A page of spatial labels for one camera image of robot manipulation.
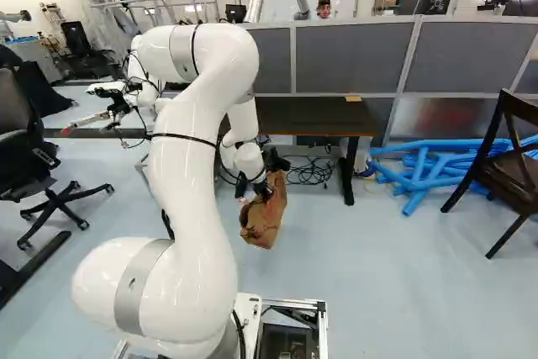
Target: chair armrest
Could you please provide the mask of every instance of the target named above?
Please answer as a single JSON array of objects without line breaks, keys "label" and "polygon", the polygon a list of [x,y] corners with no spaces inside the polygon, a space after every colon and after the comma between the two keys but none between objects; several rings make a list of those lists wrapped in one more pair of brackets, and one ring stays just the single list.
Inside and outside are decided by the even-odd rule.
[{"label": "chair armrest", "polygon": [[15,136],[19,136],[19,135],[23,135],[27,133],[28,131],[26,129],[17,129],[17,130],[12,130],[11,132],[6,132],[5,134],[0,135],[0,143],[10,140],[14,138]]}]

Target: black band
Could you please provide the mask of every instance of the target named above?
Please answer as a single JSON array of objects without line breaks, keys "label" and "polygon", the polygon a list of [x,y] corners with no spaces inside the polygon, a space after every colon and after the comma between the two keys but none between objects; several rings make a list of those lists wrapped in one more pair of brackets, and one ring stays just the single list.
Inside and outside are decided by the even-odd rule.
[{"label": "black band", "polygon": [[180,134],[153,134],[151,138],[178,138],[178,139],[185,139],[185,140],[194,140],[195,142],[203,143],[205,145],[217,148],[217,145],[215,143],[211,143],[207,140],[195,138],[194,136],[187,136],[187,135],[180,135]]},{"label": "black band", "polygon": [[255,176],[254,178],[252,178],[252,179],[249,180],[249,181],[250,181],[250,182],[254,182],[254,181],[257,180],[258,178],[260,178],[260,177],[263,175],[264,172],[266,172],[265,167],[261,169],[261,171],[258,173],[257,176]]},{"label": "black band", "polygon": [[194,37],[196,36],[196,31],[200,25],[202,24],[196,24],[196,27],[194,27],[193,36],[191,37],[191,59],[193,60],[194,71],[196,72],[197,76],[200,76],[200,73],[198,72],[198,68],[196,66],[196,59],[194,59]]}]

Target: brown paper bag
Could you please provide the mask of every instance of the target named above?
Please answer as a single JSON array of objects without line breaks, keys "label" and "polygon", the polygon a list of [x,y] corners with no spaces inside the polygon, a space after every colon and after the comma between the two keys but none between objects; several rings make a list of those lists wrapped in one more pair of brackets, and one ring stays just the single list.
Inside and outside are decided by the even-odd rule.
[{"label": "brown paper bag", "polygon": [[286,173],[282,170],[269,172],[267,183],[273,189],[269,200],[264,203],[261,195],[256,195],[241,209],[239,221],[241,237],[248,244],[271,249],[287,205]]}]

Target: black table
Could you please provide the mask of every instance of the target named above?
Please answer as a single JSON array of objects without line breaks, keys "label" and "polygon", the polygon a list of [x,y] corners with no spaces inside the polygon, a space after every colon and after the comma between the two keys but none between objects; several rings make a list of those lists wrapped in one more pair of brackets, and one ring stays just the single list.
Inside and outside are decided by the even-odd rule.
[{"label": "black table", "polygon": [[[263,135],[345,136],[350,141],[346,157],[338,160],[344,202],[351,206],[353,166],[361,136],[375,136],[377,122],[366,103],[344,97],[258,97],[256,111]],[[229,130],[228,118],[220,134]]]}]

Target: office chair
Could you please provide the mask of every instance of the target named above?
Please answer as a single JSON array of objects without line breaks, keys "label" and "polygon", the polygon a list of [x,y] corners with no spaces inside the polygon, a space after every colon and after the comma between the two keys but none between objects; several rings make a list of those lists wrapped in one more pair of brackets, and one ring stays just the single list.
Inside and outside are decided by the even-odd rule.
[{"label": "office chair", "polygon": [[80,185],[71,181],[60,193],[52,191],[50,186],[56,180],[50,176],[50,170],[60,165],[55,156],[56,146],[44,141],[41,119],[8,69],[0,69],[0,99],[0,200],[18,203],[40,192],[45,192],[49,199],[31,209],[21,210],[20,214],[26,220],[32,220],[35,213],[42,214],[18,239],[18,248],[25,251],[32,246],[30,237],[56,209],[72,219],[79,229],[87,229],[88,222],[78,217],[66,203],[101,191],[112,193],[112,185],[103,184],[86,191],[73,192]]},{"label": "office chair", "polygon": [[117,78],[119,65],[113,62],[111,50],[94,50],[80,21],[60,24],[71,55],[63,57],[75,78],[99,78],[111,75]]}]

